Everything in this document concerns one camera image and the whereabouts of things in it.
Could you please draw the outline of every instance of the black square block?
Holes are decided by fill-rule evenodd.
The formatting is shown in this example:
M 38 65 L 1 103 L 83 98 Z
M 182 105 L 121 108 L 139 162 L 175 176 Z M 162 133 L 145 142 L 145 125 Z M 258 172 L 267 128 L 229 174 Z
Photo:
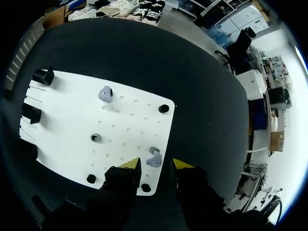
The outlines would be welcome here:
M 21 115 L 30 119 L 30 124 L 36 124 L 40 121 L 42 111 L 36 107 L 24 103 L 21 110 Z
M 37 69 L 32 75 L 32 79 L 34 81 L 45 84 L 46 86 L 49 86 L 51 84 L 53 78 L 54 72 L 52 70 L 52 67 L 50 67 L 48 71 Z
M 96 176 L 94 176 L 92 174 L 88 175 L 87 182 L 89 182 L 90 184 L 94 184 L 95 181 L 96 181 Z

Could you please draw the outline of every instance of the white floor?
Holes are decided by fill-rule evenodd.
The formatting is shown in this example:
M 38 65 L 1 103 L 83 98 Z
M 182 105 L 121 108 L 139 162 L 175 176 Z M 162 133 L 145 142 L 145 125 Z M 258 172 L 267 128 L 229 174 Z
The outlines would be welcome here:
M 222 58 L 214 52 L 216 50 L 224 52 L 224 50 L 193 23 L 193 18 L 184 13 L 175 9 L 171 12 L 163 11 L 158 27 L 181 36 L 223 63 Z

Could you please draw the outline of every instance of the black bracket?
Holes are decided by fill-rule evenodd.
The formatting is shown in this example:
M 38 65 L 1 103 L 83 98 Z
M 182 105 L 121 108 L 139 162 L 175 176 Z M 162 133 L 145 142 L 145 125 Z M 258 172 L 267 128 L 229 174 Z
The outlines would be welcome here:
M 36 124 L 40 121 L 42 111 L 36 107 L 24 103 L 21 110 L 21 115 L 30 119 L 30 124 Z
M 48 71 L 37 69 L 32 75 L 32 79 L 34 81 L 45 84 L 46 86 L 49 86 L 51 84 L 53 78 L 54 72 L 52 70 L 52 67 L 49 67 Z
M 23 150 L 23 157 L 25 157 L 30 162 L 35 162 L 38 158 L 38 148 L 35 144 L 29 143 L 19 138 L 18 147 L 20 150 Z

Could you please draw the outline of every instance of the gray plastic part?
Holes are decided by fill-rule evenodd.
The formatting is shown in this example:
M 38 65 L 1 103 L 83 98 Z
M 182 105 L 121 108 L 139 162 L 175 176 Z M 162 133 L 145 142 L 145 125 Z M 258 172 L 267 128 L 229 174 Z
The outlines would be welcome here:
M 154 155 L 153 157 L 146 160 L 146 164 L 151 167 L 160 167 L 163 163 L 162 155 L 160 154 L 160 150 L 155 147 L 150 148 L 150 153 Z
M 109 86 L 105 86 L 103 89 L 100 90 L 100 93 L 98 93 L 98 98 L 101 101 L 104 101 L 105 103 L 111 103 L 112 102 L 112 90 Z

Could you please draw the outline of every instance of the cable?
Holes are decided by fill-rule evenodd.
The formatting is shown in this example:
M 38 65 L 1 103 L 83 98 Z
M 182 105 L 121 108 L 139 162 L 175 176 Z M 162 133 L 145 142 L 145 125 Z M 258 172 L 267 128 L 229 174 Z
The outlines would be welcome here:
M 263 148 L 259 148 L 259 149 L 255 149 L 255 150 L 247 150 L 246 152 L 247 153 L 255 153 L 255 152 L 260 152 L 260 151 L 263 151 L 263 150 L 267 150 L 268 147 L 263 147 Z
M 280 217 L 281 217 L 281 213 L 282 213 L 282 202 L 281 200 L 278 201 L 279 203 L 279 215 L 278 215 L 278 218 L 277 218 L 277 221 L 276 221 L 276 225 L 278 224 L 279 220 L 280 220 Z
M 280 211 L 279 211 L 276 224 L 279 222 L 281 213 L 282 213 L 282 202 L 279 197 L 273 196 L 272 200 L 260 211 L 264 217 L 268 218 L 272 214 L 272 212 L 275 210 L 278 204 L 280 206 Z
M 270 186 L 268 185 L 268 183 L 266 182 L 268 180 L 268 176 L 265 177 L 265 183 L 266 185 L 270 188 Z

